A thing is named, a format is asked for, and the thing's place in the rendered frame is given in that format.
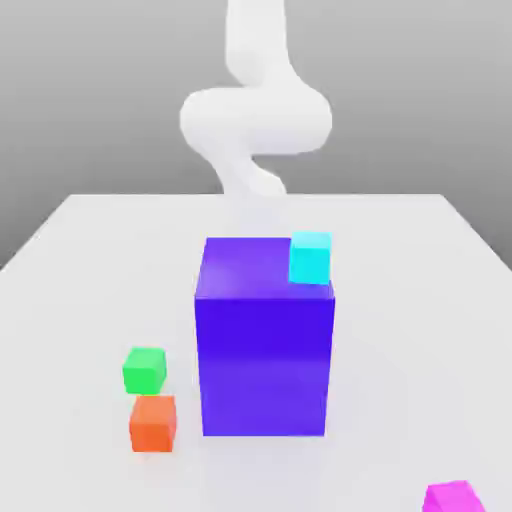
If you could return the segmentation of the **small cyan cube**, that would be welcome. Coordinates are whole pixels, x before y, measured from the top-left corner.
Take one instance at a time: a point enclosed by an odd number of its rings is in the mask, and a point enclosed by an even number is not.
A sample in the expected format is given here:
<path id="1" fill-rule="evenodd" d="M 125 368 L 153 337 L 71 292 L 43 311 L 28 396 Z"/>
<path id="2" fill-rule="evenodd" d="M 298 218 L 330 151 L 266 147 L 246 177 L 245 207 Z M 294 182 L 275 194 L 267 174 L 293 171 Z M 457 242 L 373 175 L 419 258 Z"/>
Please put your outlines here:
<path id="1" fill-rule="evenodd" d="M 332 235 L 329 232 L 296 231 L 290 241 L 288 279 L 299 284 L 328 285 Z"/>

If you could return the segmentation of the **small green cube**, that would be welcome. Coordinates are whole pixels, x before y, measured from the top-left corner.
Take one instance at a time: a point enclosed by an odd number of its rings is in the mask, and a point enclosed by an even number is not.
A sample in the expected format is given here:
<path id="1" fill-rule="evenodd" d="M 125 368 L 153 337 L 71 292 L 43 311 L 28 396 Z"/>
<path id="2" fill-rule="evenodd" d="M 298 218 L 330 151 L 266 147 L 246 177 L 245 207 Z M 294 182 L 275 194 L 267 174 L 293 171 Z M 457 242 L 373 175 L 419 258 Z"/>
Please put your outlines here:
<path id="1" fill-rule="evenodd" d="M 155 347 L 133 347 L 122 365 L 122 374 L 128 394 L 158 395 L 167 376 L 165 351 Z"/>

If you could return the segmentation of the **small orange cube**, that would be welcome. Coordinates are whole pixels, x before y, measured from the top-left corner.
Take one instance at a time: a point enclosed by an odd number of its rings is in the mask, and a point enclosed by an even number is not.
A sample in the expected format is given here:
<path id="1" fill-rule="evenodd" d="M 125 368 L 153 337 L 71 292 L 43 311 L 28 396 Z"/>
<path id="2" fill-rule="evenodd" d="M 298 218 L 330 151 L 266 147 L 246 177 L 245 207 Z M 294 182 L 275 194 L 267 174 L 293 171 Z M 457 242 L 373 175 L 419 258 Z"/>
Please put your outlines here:
<path id="1" fill-rule="evenodd" d="M 138 396 L 129 421 L 134 452 L 171 452 L 177 428 L 175 398 L 171 395 Z"/>

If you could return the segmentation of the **small magenta cube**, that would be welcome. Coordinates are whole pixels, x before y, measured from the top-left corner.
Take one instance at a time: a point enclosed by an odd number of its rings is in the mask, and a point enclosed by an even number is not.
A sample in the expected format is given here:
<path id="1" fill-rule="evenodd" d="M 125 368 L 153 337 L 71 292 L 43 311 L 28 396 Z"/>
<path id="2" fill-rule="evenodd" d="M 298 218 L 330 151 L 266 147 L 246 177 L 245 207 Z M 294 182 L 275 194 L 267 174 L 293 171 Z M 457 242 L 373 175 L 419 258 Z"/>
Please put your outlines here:
<path id="1" fill-rule="evenodd" d="M 432 484 L 427 487 L 422 512 L 486 512 L 466 480 Z"/>

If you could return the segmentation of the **large purple box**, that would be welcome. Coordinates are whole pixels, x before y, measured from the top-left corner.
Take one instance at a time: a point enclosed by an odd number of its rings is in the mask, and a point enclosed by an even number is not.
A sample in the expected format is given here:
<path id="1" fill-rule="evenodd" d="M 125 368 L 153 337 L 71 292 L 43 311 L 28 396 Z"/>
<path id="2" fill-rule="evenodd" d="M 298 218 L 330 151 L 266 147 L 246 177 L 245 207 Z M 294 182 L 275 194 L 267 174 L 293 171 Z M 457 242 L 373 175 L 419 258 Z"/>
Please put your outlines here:
<path id="1" fill-rule="evenodd" d="M 209 237 L 194 312 L 206 436 L 325 432 L 335 293 L 288 278 L 287 238 Z"/>

